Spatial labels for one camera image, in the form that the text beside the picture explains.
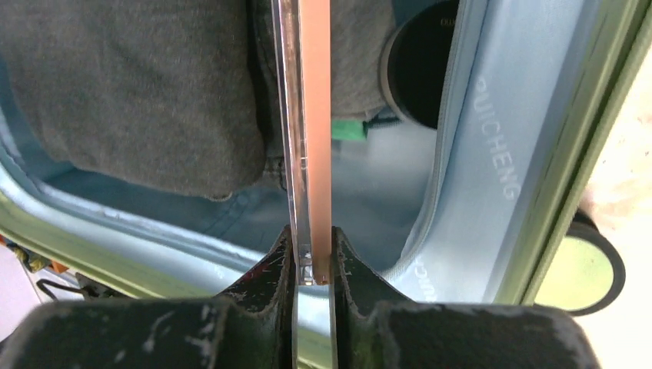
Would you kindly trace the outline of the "patterned item in tray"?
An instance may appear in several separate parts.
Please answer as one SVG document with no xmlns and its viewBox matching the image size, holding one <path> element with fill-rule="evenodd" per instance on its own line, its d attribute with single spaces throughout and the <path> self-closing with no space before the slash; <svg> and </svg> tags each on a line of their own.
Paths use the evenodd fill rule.
<svg viewBox="0 0 652 369">
<path fill-rule="evenodd" d="M 64 273 L 68 270 L 67 266 L 30 251 L 4 236 L 1 236 L 1 245 L 13 252 L 21 264 L 31 273 L 36 273 L 46 268 L 57 274 Z"/>
</svg>

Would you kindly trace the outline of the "black garment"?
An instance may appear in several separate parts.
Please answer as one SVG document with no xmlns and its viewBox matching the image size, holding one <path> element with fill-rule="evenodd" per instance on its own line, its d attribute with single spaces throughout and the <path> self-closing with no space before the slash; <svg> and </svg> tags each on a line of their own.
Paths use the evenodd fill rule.
<svg viewBox="0 0 652 369">
<path fill-rule="evenodd" d="M 203 197 L 263 173 L 243 1 L 3 1 L 1 55 L 56 160 Z"/>
</svg>

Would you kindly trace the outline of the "grey garment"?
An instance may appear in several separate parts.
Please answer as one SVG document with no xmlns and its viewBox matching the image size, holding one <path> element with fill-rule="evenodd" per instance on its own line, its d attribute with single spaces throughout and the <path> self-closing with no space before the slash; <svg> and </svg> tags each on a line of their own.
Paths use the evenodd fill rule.
<svg viewBox="0 0 652 369">
<path fill-rule="evenodd" d="M 286 188 L 270 1 L 248 1 L 248 67 L 254 81 L 258 126 L 267 161 L 257 184 Z M 381 53 L 396 29 L 390 1 L 331 2 L 332 120 L 370 121 L 385 105 L 379 77 Z"/>
</svg>

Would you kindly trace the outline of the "green suitcase blue lining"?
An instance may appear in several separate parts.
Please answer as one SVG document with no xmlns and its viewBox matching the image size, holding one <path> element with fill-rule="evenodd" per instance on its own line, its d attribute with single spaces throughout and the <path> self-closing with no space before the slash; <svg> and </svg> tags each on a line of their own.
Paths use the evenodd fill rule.
<svg viewBox="0 0 652 369">
<path fill-rule="evenodd" d="M 388 40 L 436 1 L 390 2 Z M 555 308 L 534 292 L 651 39 L 651 3 L 458 2 L 438 127 L 401 120 L 383 96 L 365 141 L 331 139 L 331 248 L 340 228 L 418 303 Z M 49 303 L 217 295 L 291 232 L 287 182 L 257 182 L 190 196 L 56 160 L 1 55 L 1 233 L 72 269 L 80 298 Z M 333 278 L 306 286 L 296 272 L 294 368 L 336 368 Z"/>
</svg>

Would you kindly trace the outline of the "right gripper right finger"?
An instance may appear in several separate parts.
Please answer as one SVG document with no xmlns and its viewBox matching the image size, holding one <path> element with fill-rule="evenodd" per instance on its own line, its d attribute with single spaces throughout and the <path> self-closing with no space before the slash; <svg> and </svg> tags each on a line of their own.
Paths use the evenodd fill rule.
<svg viewBox="0 0 652 369">
<path fill-rule="evenodd" d="M 336 368 L 597 368 L 584 331 L 561 310 L 411 300 L 332 230 Z"/>
</svg>

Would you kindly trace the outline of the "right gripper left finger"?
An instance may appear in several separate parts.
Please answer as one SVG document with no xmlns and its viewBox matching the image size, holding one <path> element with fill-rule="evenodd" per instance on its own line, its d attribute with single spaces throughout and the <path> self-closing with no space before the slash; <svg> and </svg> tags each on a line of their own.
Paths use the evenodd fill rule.
<svg viewBox="0 0 652 369">
<path fill-rule="evenodd" d="M 291 232 L 210 298 L 63 301 L 30 313 L 3 368 L 294 368 L 297 296 Z"/>
</svg>

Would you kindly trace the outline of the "green white tie-dye garment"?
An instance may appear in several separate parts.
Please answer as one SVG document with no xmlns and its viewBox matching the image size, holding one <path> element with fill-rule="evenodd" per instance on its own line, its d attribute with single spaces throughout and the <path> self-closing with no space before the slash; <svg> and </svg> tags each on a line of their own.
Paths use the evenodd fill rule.
<svg viewBox="0 0 652 369">
<path fill-rule="evenodd" d="M 334 141 L 365 141 L 367 136 L 368 130 L 364 121 L 347 119 L 331 121 L 331 139 Z"/>
</svg>

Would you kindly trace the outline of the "eyeshadow palette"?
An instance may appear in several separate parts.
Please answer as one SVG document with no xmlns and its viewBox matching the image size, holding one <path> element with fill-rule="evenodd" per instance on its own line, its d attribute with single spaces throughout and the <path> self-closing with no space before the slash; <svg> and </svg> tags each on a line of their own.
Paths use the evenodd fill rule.
<svg viewBox="0 0 652 369">
<path fill-rule="evenodd" d="M 331 282 L 331 3 L 271 3 L 290 227 L 300 285 Z"/>
</svg>

